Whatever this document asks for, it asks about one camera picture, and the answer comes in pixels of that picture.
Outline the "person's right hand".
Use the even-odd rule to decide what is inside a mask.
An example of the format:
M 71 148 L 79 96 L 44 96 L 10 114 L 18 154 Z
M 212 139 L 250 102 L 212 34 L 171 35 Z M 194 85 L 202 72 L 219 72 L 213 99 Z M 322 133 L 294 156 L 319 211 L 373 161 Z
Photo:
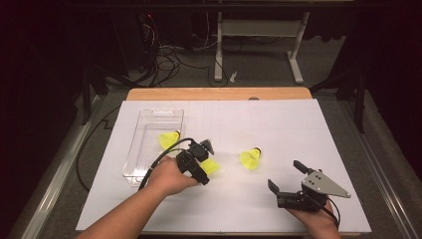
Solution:
M 323 210 L 315 213 L 308 213 L 301 210 L 288 209 L 288 212 L 290 212 L 305 225 L 309 234 L 310 232 L 318 231 L 338 232 L 338 229 L 335 226 L 335 220 Z

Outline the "white metal stand frame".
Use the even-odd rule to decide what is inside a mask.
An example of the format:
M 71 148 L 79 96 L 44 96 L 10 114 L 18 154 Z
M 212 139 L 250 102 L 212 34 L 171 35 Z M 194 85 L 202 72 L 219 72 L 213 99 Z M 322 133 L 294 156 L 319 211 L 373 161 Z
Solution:
M 287 58 L 295 82 L 301 85 L 304 82 L 297 54 L 308 25 L 310 13 L 305 12 L 301 20 L 229 20 L 224 19 L 221 12 L 217 18 L 217 42 L 215 55 L 214 80 L 223 80 L 223 51 L 222 40 L 224 36 L 236 37 L 280 37 L 294 38 L 295 45 L 287 51 Z

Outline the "black tripod stand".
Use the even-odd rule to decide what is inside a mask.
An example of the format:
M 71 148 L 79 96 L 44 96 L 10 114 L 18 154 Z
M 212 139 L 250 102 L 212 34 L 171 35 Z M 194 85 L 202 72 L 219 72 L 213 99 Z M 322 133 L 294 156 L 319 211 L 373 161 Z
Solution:
M 351 67 L 329 76 L 326 80 L 310 87 L 312 94 L 322 89 L 337 88 L 339 101 L 354 99 L 353 121 L 360 133 L 364 133 L 363 111 L 365 96 L 365 75 L 360 67 Z
M 106 77 L 103 69 L 98 65 L 86 66 L 83 70 L 82 86 L 82 125 L 86 125 L 92 115 L 91 90 L 94 90 L 98 96 L 106 96 L 108 94 L 108 87 L 106 86 Z

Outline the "aluminium floor rail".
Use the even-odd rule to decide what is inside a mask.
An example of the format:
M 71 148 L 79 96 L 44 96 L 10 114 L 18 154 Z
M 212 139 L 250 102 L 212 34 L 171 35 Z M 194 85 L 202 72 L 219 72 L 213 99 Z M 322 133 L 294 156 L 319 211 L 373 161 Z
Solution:
M 393 189 L 392 184 L 390 183 L 387 175 L 383 171 L 381 165 L 379 164 L 378 157 L 375 155 L 372 147 L 370 146 L 369 140 L 366 135 L 359 131 L 358 127 L 354 122 L 354 114 L 347 102 L 338 103 L 345 114 L 348 122 L 351 124 L 355 135 L 358 138 L 358 141 L 364 151 L 365 158 L 371 172 L 372 177 L 374 178 L 379 191 L 383 197 L 383 200 L 388 207 L 389 214 L 394 219 L 396 226 L 398 227 L 403 239 L 422 239 L 413 223 L 411 222 L 407 212 L 405 211 L 404 204 L 399 198 L 398 194 Z
M 38 239 L 41 236 L 104 100 L 104 97 L 94 96 L 89 103 L 92 112 L 83 123 L 83 101 L 78 97 L 76 106 L 80 111 L 76 119 L 6 239 Z

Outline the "person's left hand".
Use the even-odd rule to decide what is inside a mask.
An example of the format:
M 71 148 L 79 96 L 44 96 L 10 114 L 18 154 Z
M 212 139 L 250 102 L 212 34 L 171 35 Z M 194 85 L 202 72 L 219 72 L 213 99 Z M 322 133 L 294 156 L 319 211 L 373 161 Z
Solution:
M 166 197 L 197 184 L 196 179 L 180 172 L 175 158 L 165 155 L 152 170 L 146 188 L 152 188 Z

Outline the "white board sheet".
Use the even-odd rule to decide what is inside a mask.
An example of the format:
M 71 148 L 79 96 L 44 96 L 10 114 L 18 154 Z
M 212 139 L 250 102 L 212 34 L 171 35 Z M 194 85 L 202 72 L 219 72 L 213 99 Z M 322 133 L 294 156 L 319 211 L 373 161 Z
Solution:
M 84 230 L 134 193 L 122 175 L 139 113 L 142 110 L 184 110 L 182 133 L 210 139 L 220 168 L 207 185 L 167 197 L 145 230 L 183 234 L 302 233 L 304 226 L 277 205 L 268 187 L 298 191 L 304 178 L 295 160 L 321 170 L 351 194 L 338 198 L 343 233 L 371 228 L 315 100 L 279 101 L 125 101 L 105 149 L 92 189 L 78 222 Z M 261 150 L 257 169 L 245 168 L 243 151 Z

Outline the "clear plastic tray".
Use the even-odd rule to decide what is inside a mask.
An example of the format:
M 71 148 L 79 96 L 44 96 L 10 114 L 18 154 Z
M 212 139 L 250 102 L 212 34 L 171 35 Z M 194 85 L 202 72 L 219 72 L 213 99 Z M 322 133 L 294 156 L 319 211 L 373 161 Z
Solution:
M 165 151 L 158 136 L 164 132 L 182 132 L 184 110 L 142 110 L 122 175 L 130 186 L 139 186 L 153 162 Z

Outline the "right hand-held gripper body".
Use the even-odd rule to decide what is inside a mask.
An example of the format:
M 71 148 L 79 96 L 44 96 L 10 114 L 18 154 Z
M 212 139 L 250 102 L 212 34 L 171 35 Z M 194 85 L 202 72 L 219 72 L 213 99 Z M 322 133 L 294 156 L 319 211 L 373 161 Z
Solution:
M 295 209 L 305 212 L 318 212 L 322 210 L 330 195 L 350 198 L 351 194 L 321 170 L 304 170 L 307 175 L 301 182 L 302 189 L 298 192 L 281 192 L 276 188 L 277 203 L 280 208 Z

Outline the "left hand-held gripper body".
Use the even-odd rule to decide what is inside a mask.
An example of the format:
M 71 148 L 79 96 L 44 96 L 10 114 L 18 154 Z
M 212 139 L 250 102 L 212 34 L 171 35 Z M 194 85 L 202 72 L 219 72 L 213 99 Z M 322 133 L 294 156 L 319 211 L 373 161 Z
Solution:
M 177 166 L 182 173 L 189 171 L 192 175 L 205 175 L 205 171 L 200 167 L 200 162 L 213 153 L 214 149 L 210 139 L 201 142 L 191 140 L 188 148 L 176 155 Z

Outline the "yellow shuttlecock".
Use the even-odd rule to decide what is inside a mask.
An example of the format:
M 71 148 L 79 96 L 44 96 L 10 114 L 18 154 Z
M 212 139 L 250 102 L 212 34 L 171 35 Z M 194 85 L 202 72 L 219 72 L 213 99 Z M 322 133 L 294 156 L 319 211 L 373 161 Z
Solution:
M 163 149 L 170 148 L 180 138 L 180 132 L 178 130 L 164 132 L 158 136 L 158 142 Z
M 209 175 L 220 168 L 219 163 L 213 158 L 208 158 L 200 163 L 200 167 Z
M 250 150 L 243 151 L 239 160 L 241 164 L 250 170 L 257 169 L 260 163 L 261 150 L 258 147 L 254 147 Z

